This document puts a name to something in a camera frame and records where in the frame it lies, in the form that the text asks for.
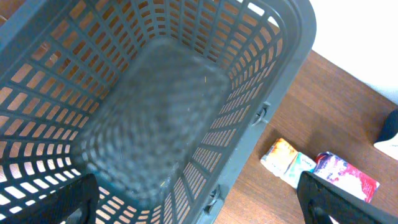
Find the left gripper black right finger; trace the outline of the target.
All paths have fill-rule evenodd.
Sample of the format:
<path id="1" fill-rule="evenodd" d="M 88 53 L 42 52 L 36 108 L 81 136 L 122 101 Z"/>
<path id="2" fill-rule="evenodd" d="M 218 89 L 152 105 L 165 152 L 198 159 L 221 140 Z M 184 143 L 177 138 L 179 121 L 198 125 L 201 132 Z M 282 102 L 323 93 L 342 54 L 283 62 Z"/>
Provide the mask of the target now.
<path id="1" fill-rule="evenodd" d="M 305 223 L 397 223 L 397 217 L 308 171 L 300 175 L 297 197 Z"/>

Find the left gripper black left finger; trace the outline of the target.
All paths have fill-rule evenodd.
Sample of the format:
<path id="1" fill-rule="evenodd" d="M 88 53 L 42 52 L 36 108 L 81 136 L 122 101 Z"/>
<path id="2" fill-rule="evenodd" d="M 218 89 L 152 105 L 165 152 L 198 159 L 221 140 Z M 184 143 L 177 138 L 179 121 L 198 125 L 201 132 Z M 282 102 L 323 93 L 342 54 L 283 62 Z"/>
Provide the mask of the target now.
<path id="1" fill-rule="evenodd" d="M 96 221 L 100 193 L 94 174 L 86 174 L 1 223 L 89 223 Z"/>

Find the red purple snack packet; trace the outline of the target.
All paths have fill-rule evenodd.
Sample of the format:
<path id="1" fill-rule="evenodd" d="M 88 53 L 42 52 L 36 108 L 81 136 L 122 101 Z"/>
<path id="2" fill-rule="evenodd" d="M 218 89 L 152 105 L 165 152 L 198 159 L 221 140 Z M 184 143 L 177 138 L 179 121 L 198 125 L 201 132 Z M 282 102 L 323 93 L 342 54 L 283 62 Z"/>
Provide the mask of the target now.
<path id="1" fill-rule="evenodd" d="M 313 173 L 360 200 L 370 203 L 380 183 L 331 152 L 316 157 Z"/>

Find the teal tissue pocket pack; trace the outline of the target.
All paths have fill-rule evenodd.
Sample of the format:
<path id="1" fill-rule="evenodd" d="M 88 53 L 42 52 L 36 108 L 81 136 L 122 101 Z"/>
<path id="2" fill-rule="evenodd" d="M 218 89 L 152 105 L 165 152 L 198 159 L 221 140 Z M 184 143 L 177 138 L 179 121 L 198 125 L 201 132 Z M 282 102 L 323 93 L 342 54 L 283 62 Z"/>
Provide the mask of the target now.
<path id="1" fill-rule="evenodd" d="M 282 180 L 288 183 L 291 187 L 297 188 L 302 172 L 309 171 L 313 172 L 316 163 L 311 158 L 305 154 L 299 152 L 292 163 L 289 165 L 288 169 L 282 176 Z"/>

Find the orange snack packet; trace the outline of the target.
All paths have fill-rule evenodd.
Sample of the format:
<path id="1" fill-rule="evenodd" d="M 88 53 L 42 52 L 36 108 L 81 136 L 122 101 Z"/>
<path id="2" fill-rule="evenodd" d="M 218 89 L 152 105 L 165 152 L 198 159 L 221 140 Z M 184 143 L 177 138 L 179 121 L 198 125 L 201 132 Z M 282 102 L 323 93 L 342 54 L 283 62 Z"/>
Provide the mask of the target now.
<path id="1" fill-rule="evenodd" d="M 279 138 L 261 158 L 261 164 L 276 177 L 281 177 L 299 152 L 285 139 Z"/>

